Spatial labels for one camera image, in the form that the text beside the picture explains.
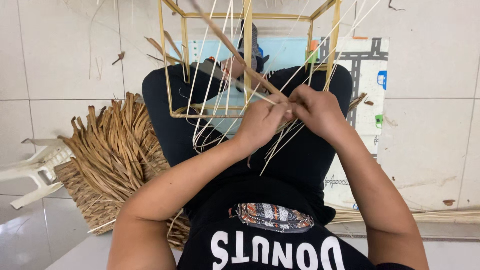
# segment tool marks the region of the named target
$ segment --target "black t-shirt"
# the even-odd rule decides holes
[[[303,233],[255,228],[229,217],[238,203],[270,203],[309,214],[315,225]],[[213,194],[192,219],[178,269],[372,269],[412,270],[387,263],[374,266],[362,253],[318,222],[318,206],[292,186],[266,177],[234,181]]]

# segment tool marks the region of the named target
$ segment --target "woven basket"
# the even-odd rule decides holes
[[[103,108],[98,117],[89,106],[87,127],[80,117],[74,118],[72,138],[60,137],[75,158],[55,167],[55,173],[96,235],[113,229],[115,222],[99,227],[116,219],[135,190],[170,168],[145,104],[135,102],[137,98],[127,93],[123,108],[121,101],[112,100],[112,107]],[[175,215],[167,226],[170,246],[182,250],[190,231],[188,219]]]

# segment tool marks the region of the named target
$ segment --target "person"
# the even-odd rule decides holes
[[[223,61],[216,68],[228,66]],[[281,89],[297,68],[266,77]],[[192,103],[203,102],[209,73],[199,68],[195,83],[185,83],[180,64],[167,69],[173,110],[185,106],[192,88]],[[234,60],[228,72],[238,78],[243,70]],[[193,67],[190,74],[195,74]],[[352,94],[349,71],[337,65],[330,91],[323,92],[325,74],[314,72],[307,86],[302,83],[309,73],[301,68],[282,91],[288,102],[269,95],[276,105],[265,100],[250,104],[232,139],[218,143],[215,139],[222,134],[207,127],[201,139],[206,146],[198,154],[192,147],[197,119],[169,115],[165,71],[152,71],[144,79],[143,97],[171,168],[123,204],[108,269],[428,269],[406,203],[346,121]],[[221,86],[214,77],[211,89]],[[207,98],[215,92],[209,91]],[[278,126],[293,117],[305,128],[292,129],[296,135],[260,176],[265,155],[280,136]],[[324,204],[323,179],[335,153],[365,221],[368,258],[325,228],[335,210]],[[166,222],[180,208],[191,229],[176,265]]]

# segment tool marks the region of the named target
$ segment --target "black pants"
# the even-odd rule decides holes
[[[276,88],[280,89],[297,69],[298,67],[292,67],[277,71],[268,80]],[[195,70],[191,68],[190,71],[190,74],[193,76]],[[172,93],[172,109],[176,110],[187,105],[187,97],[190,95],[192,83],[184,83],[182,67],[179,64],[169,66],[168,75]],[[315,72],[312,76],[311,87],[317,91],[322,91],[325,85],[325,75],[325,71]],[[301,68],[282,92],[286,96],[289,96],[307,76],[308,72],[304,72],[304,68]],[[192,103],[203,102],[209,79],[210,75],[198,71],[193,87]],[[213,78],[207,99],[213,98],[218,93],[219,87],[220,81]],[[337,66],[332,81],[330,82],[330,91],[338,99],[340,108],[344,116],[346,116],[352,95],[352,78],[347,69],[342,66]],[[197,119],[189,119],[189,123],[184,118],[179,119],[170,116],[165,70],[163,68],[152,71],[144,79],[142,93],[156,136],[170,166],[175,166],[197,155],[192,143]],[[205,124],[207,124],[205,120],[200,121],[200,125]],[[290,133],[280,141],[278,148],[280,148],[300,126],[301,125],[290,131]],[[213,128],[209,127],[203,132],[204,135],[211,132],[205,143],[222,135],[219,131],[212,129]],[[250,160],[251,169],[247,167],[247,161],[245,159],[232,165],[210,181],[185,205],[185,211],[189,214],[189,217],[193,215],[218,188],[230,183],[232,178],[237,178],[237,176],[259,175],[265,165],[264,157],[267,151],[276,143],[279,136],[280,134],[275,135],[268,144],[252,154]],[[206,146],[204,150],[206,151],[216,144],[217,142],[214,142]],[[307,127],[303,127],[295,137],[269,161],[263,175],[285,181],[302,192],[307,198],[321,200],[321,204],[323,204],[323,180],[332,164],[334,156],[335,150],[330,144],[315,135]]]

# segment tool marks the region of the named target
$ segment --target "white plastic stool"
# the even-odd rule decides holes
[[[52,183],[57,178],[53,168],[68,162],[72,156],[72,151],[60,139],[26,139],[22,143],[43,147],[27,160],[0,165],[0,182],[28,176],[38,186],[37,190],[11,202],[15,209],[60,189],[63,186],[61,182]]]

